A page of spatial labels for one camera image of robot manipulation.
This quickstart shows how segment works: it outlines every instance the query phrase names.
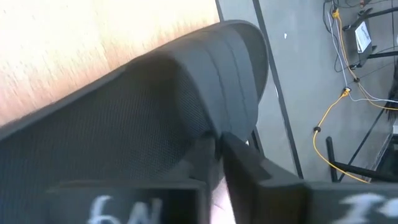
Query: concrete floor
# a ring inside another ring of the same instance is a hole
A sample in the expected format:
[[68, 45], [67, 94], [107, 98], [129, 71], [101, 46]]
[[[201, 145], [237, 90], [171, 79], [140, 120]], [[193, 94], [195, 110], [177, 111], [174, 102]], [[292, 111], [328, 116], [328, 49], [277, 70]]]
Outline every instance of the concrete floor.
[[[243, 19], [258, 26], [253, 2], [256, 0], [220, 0], [224, 20]], [[354, 5], [359, 0], [348, 2]], [[383, 1], [366, 8], [373, 7], [374, 11], [379, 11], [390, 8], [393, 4], [398, 6], [398, 1]], [[323, 1], [260, 0], [260, 6], [303, 176], [307, 180], [330, 181], [328, 165], [313, 150], [312, 130], [326, 109], [340, 96], [345, 82], [343, 74], [336, 73], [333, 69], [336, 53], [331, 35], [322, 21]], [[360, 10], [359, 7], [340, 9], [343, 25], [354, 22]], [[393, 24], [394, 17], [398, 18], [398, 15], [388, 14], [370, 19], [368, 29], [373, 45], [377, 45], [376, 51], [396, 45], [393, 30], [398, 30], [398, 27]], [[350, 62], [355, 61], [355, 54], [352, 53], [354, 52], [349, 53]], [[393, 71], [394, 59], [389, 57], [368, 60], [363, 68], [354, 72], [361, 77], [362, 85], [373, 96], [387, 98]], [[286, 120], [283, 119], [280, 109], [278, 94], [281, 93], [275, 90], [273, 75], [275, 74], [269, 75], [259, 105], [257, 128], [265, 155], [283, 168], [296, 173], [291, 153], [292, 144], [289, 144], [285, 129]], [[350, 83], [352, 78], [348, 72], [347, 77]], [[353, 89], [354, 99], [363, 98], [355, 83], [349, 84], [349, 87]], [[372, 168], [391, 132], [392, 122], [387, 120], [386, 114], [381, 113], [380, 108], [367, 101], [353, 102], [349, 98], [343, 98], [323, 123], [317, 146], [326, 156], [325, 139], [331, 136], [336, 160], [344, 163], [348, 163], [360, 147], [353, 165]], [[355, 180], [345, 177], [343, 181]]]

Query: wooden table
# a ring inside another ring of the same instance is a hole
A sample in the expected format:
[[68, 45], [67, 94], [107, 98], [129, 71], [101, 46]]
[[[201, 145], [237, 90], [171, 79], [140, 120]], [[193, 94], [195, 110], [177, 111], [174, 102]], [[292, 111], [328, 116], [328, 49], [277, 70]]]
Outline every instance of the wooden table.
[[215, 22], [214, 0], [0, 0], [0, 126]]

